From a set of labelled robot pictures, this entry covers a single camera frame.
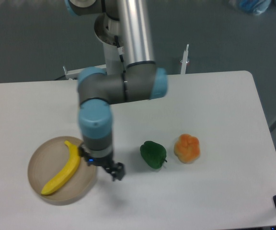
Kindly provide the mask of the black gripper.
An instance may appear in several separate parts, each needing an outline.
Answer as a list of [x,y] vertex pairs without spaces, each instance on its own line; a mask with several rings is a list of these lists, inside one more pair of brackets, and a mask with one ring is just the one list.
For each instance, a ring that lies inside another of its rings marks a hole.
[[112,181],[121,181],[126,174],[124,164],[114,162],[114,154],[110,149],[91,151],[85,148],[84,143],[81,143],[78,146],[78,153],[80,157],[84,158],[88,166],[94,165],[104,168],[104,170],[111,175]]

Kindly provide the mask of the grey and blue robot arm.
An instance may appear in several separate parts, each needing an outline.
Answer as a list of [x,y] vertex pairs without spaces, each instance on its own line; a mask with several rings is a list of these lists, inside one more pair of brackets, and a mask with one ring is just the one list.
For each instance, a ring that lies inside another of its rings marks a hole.
[[113,180],[122,180],[125,166],[113,160],[113,117],[110,106],[162,98],[168,90],[164,69],[154,59],[149,14],[144,0],[67,0],[69,12],[99,14],[103,31],[123,48],[116,71],[85,68],[78,75],[78,123],[83,143],[79,154],[88,165],[102,167]]

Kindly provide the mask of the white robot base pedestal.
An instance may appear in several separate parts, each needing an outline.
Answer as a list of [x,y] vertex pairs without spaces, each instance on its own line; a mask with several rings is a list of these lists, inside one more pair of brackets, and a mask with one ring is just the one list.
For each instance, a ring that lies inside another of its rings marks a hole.
[[107,74],[124,72],[125,49],[121,23],[111,19],[106,13],[102,13],[95,21],[94,31],[98,40],[103,44]]

